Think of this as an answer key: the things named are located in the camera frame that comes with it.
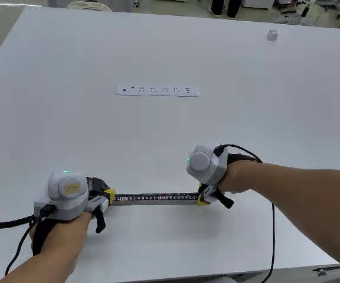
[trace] small metal object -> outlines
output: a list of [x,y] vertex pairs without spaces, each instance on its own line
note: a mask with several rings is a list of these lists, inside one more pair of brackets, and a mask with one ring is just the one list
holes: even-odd
[[276,29],[270,29],[269,33],[267,34],[267,38],[269,39],[269,41],[276,41],[277,30]]
[[326,276],[326,275],[327,275],[327,273],[323,268],[317,270],[317,276],[318,277]]

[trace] black shoe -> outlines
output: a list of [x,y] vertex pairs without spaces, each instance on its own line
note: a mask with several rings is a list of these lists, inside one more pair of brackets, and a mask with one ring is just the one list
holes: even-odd
[[240,9],[241,0],[229,0],[228,19],[234,19]]
[[219,18],[221,16],[221,12],[224,9],[224,0],[212,0],[212,5],[210,8],[210,12],[215,17]]

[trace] yellow label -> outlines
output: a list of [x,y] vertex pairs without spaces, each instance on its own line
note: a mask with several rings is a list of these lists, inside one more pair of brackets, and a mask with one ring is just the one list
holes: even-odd
[[66,195],[71,195],[72,193],[79,193],[81,192],[81,184],[74,183],[64,186],[64,192]]

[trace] hand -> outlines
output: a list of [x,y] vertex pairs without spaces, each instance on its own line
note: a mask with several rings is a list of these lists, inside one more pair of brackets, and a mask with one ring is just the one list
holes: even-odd
[[[77,257],[81,253],[87,238],[87,227],[93,215],[83,212],[79,217],[67,223],[58,223],[48,234],[41,248],[41,254],[54,252],[67,258],[71,265],[71,271],[76,267]],[[34,236],[35,227],[30,232],[31,239]]]
[[241,160],[228,165],[225,176],[218,184],[222,192],[242,193],[250,187],[250,178],[248,172],[253,166],[258,165],[256,162]]

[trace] black strap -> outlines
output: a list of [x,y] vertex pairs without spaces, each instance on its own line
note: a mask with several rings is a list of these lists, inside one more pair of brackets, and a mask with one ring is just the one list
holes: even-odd
[[236,161],[240,161],[240,160],[249,160],[249,161],[256,161],[255,158],[248,156],[248,155],[243,155],[243,154],[233,154],[233,153],[229,153],[228,154],[228,165],[232,164]]
[[224,194],[221,193],[221,191],[218,188],[211,194],[211,196],[217,198],[228,209],[234,205],[233,200],[224,196]]
[[6,221],[6,222],[0,222],[0,229],[5,228],[12,228],[16,226],[20,226],[23,224],[27,224],[33,219],[34,215],[30,215],[21,219],[13,220],[13,221]]
[[97,219],[97,228],[95,229],[95,233],[99,234],[106,227],[106,223],[104,221],[104,216],[103,216],[103,212],[100,208],[100,205],[97,206],[96,209],[94,209],[93,215]]
[[34,238],[32,239],[32,253],[34,256],[40,254],[45,239],[57,223],[59,223],[58,220],[48,218],[38,222],[38,225],[35,229]]

